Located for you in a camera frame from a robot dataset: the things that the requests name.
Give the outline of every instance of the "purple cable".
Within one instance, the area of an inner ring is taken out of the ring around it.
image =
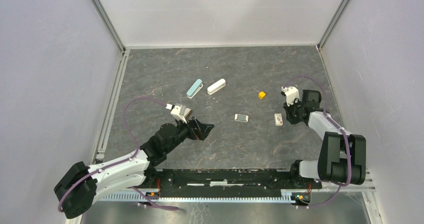
[[[148,198],[146,195],[144,195],[143,192],[141,192],[135,186],[132,186],[131,188],[134,189],[134,191],[138,192],[138,194],[140,194],[144,199],[146,199],[151,204],[151,206],[148,206],[148,207],[159,208],[159,209],[166,210],[166,211],[177,211],[177,210],[179,210],[179,208],[176,207],[176,206],[158,205],[154,201],[150,200],[150,198]]]
[[[65,192],[65,194],[62,196],[62,198],[60,199],[60,201],[59,201],[59,205],[57,206],[57,210],[59,211],[59,212],[61,212],[61,213],[63,213],[64,212],[64,210],[62,209],[62,205],[63,205],[63,203],[64,203],[64,201],[65,201],[65,199],[68,197],[68,195],[69,195],[69,193],[71,193],[72,192],[72,190],[74,190],[80,183],[82,183],[83,181],[85,181],[87,178],[89,178],[89,177],[91,177],[92,175],[94,175],[94,174],[97,174],[97,173],[100,173],[100,172],[102,172],[102,171],[104,171],[104,170],[106,170],[106,169],[108,169],[108,168],[111,168],[111,167],[113,167],[113,166],[116,166],[116,165],[119,165],[119,164],[121,164],[121,163],[124,163],[124,162],[126,162],[126,161],[129,161],[129,160],[131,160],[131,159],[133,159],[138,153],[139,153],[139,151],[140,151],[140,144],[139,144],[139,142],[137,141],[137,139],[136,139],[136,137],[131,133],[131,131],[130,131],[130,129],[128,128],[128,126],[127,126],[127,123],[126,123],[126,120],[125,120],[125,113],[127,112],[127,109],[128,109],[128,106],[131,104],[131,103],[133,103],[133,102],[135,102],[135,101],[137,101],[137,100],[141,100],[141,99],[144,99],[144,100],[150,100],[150,101],[152,101],[152,102],[155,102],[155,103],[157,103],[157,104],[159,104],[159,105],[162,105],[162,106],[164,106],[164,107],[167,107],[167,104],[166,103],[163,103],[163,102],[161,102],[161,101],[158,101],[158,100],[155,100],[155,99],[153,99],[153,98],[150,98],[150,97],[146,97],[146,96],[141,96],[141,97],[137,97],[137,98],[135,98],[135,99],[133,99],[132,101],[130,101],[126,106],[125,106],[125,109],[123,110],[123,114],[122,114],[122,120],[123,120],[123,126],[125,127],[125,129],[126,129],[126,131],[129,133],[129,135],[131,136],[131,138],[134,140],[134,142],[135,142],[135,146],[136,146],[136,148],[135,148],[135,152],[134,152],[134,154],[133,155],[131,155],[131,157],[129,157],[128,159],[123,159],[123,160],[119,160],[119,161],[117,161],[117,162],[114,162],[114,163],[111,163],[111,164],[109,164],[109,165],[106,165],[106,166],[103,166],[102,168],[99,168],[99,169],[96,169],[96,170],[94,170],[94,171],[92,171],[92,172],[90,172],[90,173],[88,173],[87,175],[85,175],[85,176],[83,176],[81,179],[79,179],[79,180],[77,180],[66,192]]]
[[[343,139],[344,139],[344,145],[346,148],[346,158],[347,158],[347,179],[345,183],[335,183],[338,185],[337,190],[335,191],[334,195],[332,197],[330,197],[330,199],[318,203],[318,204],[314,204],[314,205],[310,205],[310,206],[297,206],[298,208],[301,209],[309,209],[309,208],[316,208],[319,206],[322,206],[324,204],[327,204],[329,202],[331,202],[331,200],[334,199],[335,196],[337,196],[337,194],[340,192],[340,189],[342,187],[346,187],[347,185],[349,185],[349,183],[351,183],[351,179],[352,179],[352,161],[351,161],[351,150],[349,149],[349,141],[348,141],[348,136],[346,135],[345,130],[339,125],[337,124],[337,122],[335,122],[333,119],[330,118],[330,116],[327,113],[327,95],[326,92],[324,90],[324,87],[313,77],[311,76],[307,76],[307,75],[298,75],[293,77],[292,79],[290,79],[284,86],[283,88],[286,88],[294,79],[297,78],[307,78],[309,80],[312,80],[314,83],[316,83],[319,88],[322,91],[322,95],[324,96],[324,108],[323,108],[323,113],[324,113],[324,117],[335,127],[337,128],[341,134],[343,135]]]

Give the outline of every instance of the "purple cord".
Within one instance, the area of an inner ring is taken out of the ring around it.
[[[148,198],[146,195],[144,195],[143,192],[141,192],[135,186],[132,186],[131,188],[134,189],[134,191],[138,192],[138,194],[140,194],[144,199],[146,199],[151,204],[151,206],[148,206],[148,207],[159,208],[159,209],[162,209],[162,210],[165,210],[165,211],[177,211],[177,210],[179,210],[179,208],[176,207],[176,206],[158,205],[154,201],[150,200],[150,198]]]
[[[144,99],[144,100],[150,100],[150,101],[152,101],[152,102],[155,102],[155,103],[157,103],[157,104],[159,104],[159,105],[162,105],[162,106],[164,106],[164,107],[167,107],[167,104],[166,103],[163,103],[163,102],[161,102],[161,101],[158,101],[158,100],[155,100],[155,99],[153,99],[153,98],[150,98],[150,97],[146,97],[146,96],[141,96],[141,97],[137,97],[137,98],[135,98],[135,99],[133,99],[132,101],[130,101],[126,106],[125,106],[125,109],[123,110],[123,114],[122,114],[122,120],[123,120],[123,126],[125,127],[125,129],[126,129],[126,131],[129,133],[129,135],[131,136],[131,138],[134,140],[134,142],[135,142],[135,146],[136,146],[136,148],[135,148],[135,152],[134,152],[134,154],[133,155],[131,155],[131,157],[129,157],[128,159],[123,159],[123,160],[119,160],[119,161],[117,161],[117,162],[114,162],[114,163],[111,163],[111,164],[109,164],[109,165],[106,165],[106,166],[103,166],[102,168],[99,168],[99,169],[96,169],[96,170],[94,170],[94,171],[92,171],[92,172],[90,172],[90,173],[88,173],[87,175],[85,175],[85,176],[83,176],[81,179],[79,179],[79,180],[77,180],[66,192],[65,192],[65,194],[62,196],[62,198],[60,199],[60,201],[59,201],[59,205],[57,206],[57,210],[60,212],[60,213],[63,213],[64,212],[64,210],[62,209],[62,205],[63,205],[63,203],[64,203],[64,201],[65,201],[65,199],[68,197],[68,195],[69,195],[69,193],[71,193],[72,192],[72,190],[74,190],[80,183],[82,183],[83,181],[85,181],[87,178],[89,178],[89,177],[91,177],[92,175],[94,175],[94,174],[97,174],[97,173],[100,173],[100,172],[102,172],[102,171],[104,171],[104,170],[106,170],[106,169],[108,169],[108,168],[111,168],[111,167],[113,167],[113,166],[116,166],[116,165],[119,165],[119,164],[121,164],[121,163],[124,163],[124,162],[126,162],[126,161],[129,161],[129,160],[131,160],[131,159],[133,159],[138,153],[139,153],[139,151],[140,151],[140,144],[139,144],[139,142],[137,141],[137,139],[136,139],[136,137],[131,133],[131,131],[130,131],[130,129],[128,128],[128,126],[127,126],[127,123],[126,123],[126,120],[125,120],[125,113],[127,112],[127,109],[128,109],[128,106],[131,104],[131,103],[133,103],[133,102],[135,102],[135,101],[137,101],[137,100],[141,100],[141,99]]]
[[[294,79],[297,79],[297,78],[307,78],[307,79],[309,79],[309,80],[312,80],[314,83],[316,83],[318,86],[319,86],[319,88],[321,89],[321,91],[322,91],[322,95],[324,96],[324,108],[323,108],[323,113],[324,113],[324,117],[335,127],[335,128],[337,128],[340,132],[341,132],[341,134],[343,135],[343,139],[344,139],[344,144],[345,144],[345,147],[346,147],[346,158],[347,158],[347,179],[346,179],[346,182],[345,183],[335,183],[335,184],[337,184],[338,185],[338,189],[335,191],[335,193],[334,193],[334,195],[330,198],[330,199],[328,199],[328,200],[326,200],[326,201],[324,201],[324,202],[321,202],[321,203],[318,203],[318,204],[314,204],[314,205],[310,205],[310,206],[298,206],[298,208],[301,208],[301,209],[309,209],[309,208],[316,208],[316,207],[319,207],[319,206],[322,206],[322,205],[324,205],[324,204],[327,204],[327,203],[329,203],[329,202],[331,202],[331,200],[333,200],[334,199],[334,197],[339,193],[339,191],[340,191],[340,189],[342,188],[342,187],[346,187],[347,185],[349,185],[349,183],[351,183],[351,179],[352,179],[352,161],[351,161],[351,150],[349,149],[349,141],[348,141],[348,136],[346,135],[346,132],[345,132],[345,130],[339,125],[339,124],[337,124],[337,122],[335,122],[333,119],[331,119],[330,118],[330,116],[328,115],[328,113],[327,113],[327,95],[326,95],[326,92],[325,92],[325,90],[324,90],[324,87],[317,81],[317,80],[315,80],[313,77],[311,77],[311,76],[307,76],[307,75],[298,75],[298,76],[296,76],[296,77],[293,77],[292,79],[290,79],[284,86],[283,86],[283,88],[286,88]]]

